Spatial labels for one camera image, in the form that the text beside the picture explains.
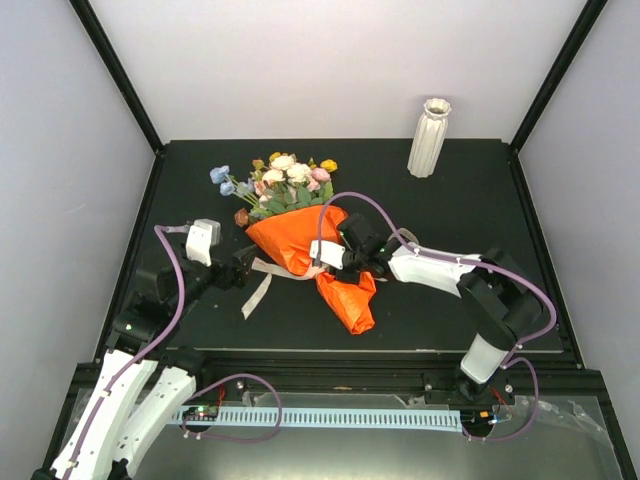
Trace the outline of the cream ribbon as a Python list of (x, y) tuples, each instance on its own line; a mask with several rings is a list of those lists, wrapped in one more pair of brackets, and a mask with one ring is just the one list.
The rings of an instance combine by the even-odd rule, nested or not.
[(253, 294), (242, 306), (241, 313), (244, 319), (249, 318), (249, 316), (253, 313), (259, 303), (266, 296), (274, 277), (281, 277), (294, 281), (308, 281), (314, 279), (319, 273), (325, 272), (327, 270), (327, 267), (325, 264), (323, 264), (321, 267), (311, 266), (308, 268), (307, 272), (304, 275), (297, 276), (276, 264), (265, 262), (259, 258), (254, 258), (250, 270), (252, 272), (264, 273), (265, 277), (253, 292)]

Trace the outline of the artificial flower bunch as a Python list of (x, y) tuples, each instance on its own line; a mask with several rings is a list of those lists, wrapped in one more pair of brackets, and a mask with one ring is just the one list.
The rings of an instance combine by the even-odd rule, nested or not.
[(246, 180), (236, 179), (227, 165), (209, 172), (223, 197), (236, 197), (247, 206), (235, 214), (235, 223), (246, 228), (267, 218), (319, 206), (334, 195), (332, 175), (339, 170), (333, 159), (298, 160), (293, 153), (275, 152), (268, 159), (252, 161)]

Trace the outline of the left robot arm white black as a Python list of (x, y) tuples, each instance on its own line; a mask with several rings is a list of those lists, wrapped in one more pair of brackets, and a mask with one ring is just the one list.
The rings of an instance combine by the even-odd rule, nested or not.
[(131, 479), (165, 424), (188, 400), (214, 388), (206, 355), (190, 347), (167, 352), (184, 314), (211, 287), (246, 285), (257, 249), (249, 246), (210, 266), (181, 248), (153, 247), (142, 257), (134, 287), (113, 320), (99, 379), (57, 458), (35, 479)]

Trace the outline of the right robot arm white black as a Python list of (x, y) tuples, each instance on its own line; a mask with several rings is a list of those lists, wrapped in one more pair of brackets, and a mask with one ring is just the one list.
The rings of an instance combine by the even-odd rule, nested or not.
[(490, 392), (490, 380), (509, 352), (548, 312), (530, 287), (495, 270), (516, 269), (499, 249), (462, 256), (425, 249), (404, 228), (383, 238), (359, 213), (342, 221), (337, 232), (337, 242), (315, 241), (310, 253), (339, 281), (354, 283), (359, 273), (368, 272), (378, 280), (424, 285), (462, 300), (477, 327), (454, 379), (456, 394), (466, 403)]

